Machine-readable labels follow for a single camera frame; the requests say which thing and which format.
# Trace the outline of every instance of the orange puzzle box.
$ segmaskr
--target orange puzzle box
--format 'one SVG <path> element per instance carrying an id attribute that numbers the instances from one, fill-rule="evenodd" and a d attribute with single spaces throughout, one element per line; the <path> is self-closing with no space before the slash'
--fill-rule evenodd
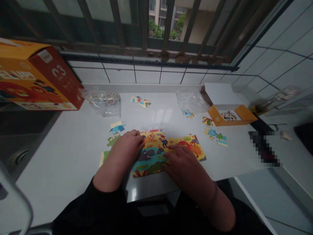
<path id="1" fill-rule="evenodd" d="M 50 45 L 0 39 L 0 95 L 29 110 L 78 110 L 83 88 Z"/>

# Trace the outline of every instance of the black shirt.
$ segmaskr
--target black shirt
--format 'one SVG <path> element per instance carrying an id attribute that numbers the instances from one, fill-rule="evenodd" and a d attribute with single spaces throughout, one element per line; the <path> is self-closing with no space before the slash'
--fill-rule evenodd
<path id="1" fill-rule="evenodd" d="M 227 234 L 271 234 L 258 216 L 240 200 L 229 197 L 236 212 L 236 224 Z M 98 191 L 92 181 L 86 191 L 69 203 L 53 221 L 53 234 L 225 234 L 216 230 L 181 193 L 174 213 L 143 217 L 136 203 L 126 203 L 122 189 Z"/>

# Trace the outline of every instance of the sink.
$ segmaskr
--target sink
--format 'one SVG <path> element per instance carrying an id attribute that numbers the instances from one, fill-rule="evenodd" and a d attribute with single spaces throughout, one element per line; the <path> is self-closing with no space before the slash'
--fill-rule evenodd
<path id="1" fill-rule="evenodd" d="M 61 114 L 60 111 L 0 112 L 0 161 L 17 181 Z M 0 200 L 7 192 L 0 185 Z"/>

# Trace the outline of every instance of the plastic bag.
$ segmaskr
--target plastic bag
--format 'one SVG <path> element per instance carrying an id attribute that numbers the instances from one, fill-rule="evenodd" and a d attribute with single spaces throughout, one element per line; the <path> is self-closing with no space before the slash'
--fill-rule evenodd
<path id="1" fill-rule="evenodd" d="M 121 97 L 118 93 L 87 89 L 80 89 L 80 91 L 97 114 L 103 117 L 121 117 Z"/>
<path id="2" fill-rule="evenodd" d="M 177 102 L 178 106 L 183 113 L 189 111 L 193 114 L 205 113 L 208 111 L 210 106 L 204 101 L 200 90 L 184 90 L 177 91 Z"/>

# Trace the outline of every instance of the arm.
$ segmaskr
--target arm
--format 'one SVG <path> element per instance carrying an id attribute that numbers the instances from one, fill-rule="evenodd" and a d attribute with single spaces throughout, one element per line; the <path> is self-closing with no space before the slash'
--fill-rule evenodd
<path id="1" fill-rule="evenodd" d="M 170 160 L 170 164 L 163 165 L 164 169 L 197 203 L 217 230 L 234 234 L 247 231 L 266 234 L 264 231 L 267 231 L 270 234 L 247 205 L 235 198 L 229 199 L 219 189 L 191 151 L 178 145 L 169 148 L 174 151 L 164 154 Z"/>
<path id="2" fill-rule="evenodd" d="M 53 234 L 113 232 L 125 214 L 122 180 L 143 147 L 143 137 L 132 130 L 120 137 L 86 191 L 69 203 L 53 221 Z"/>

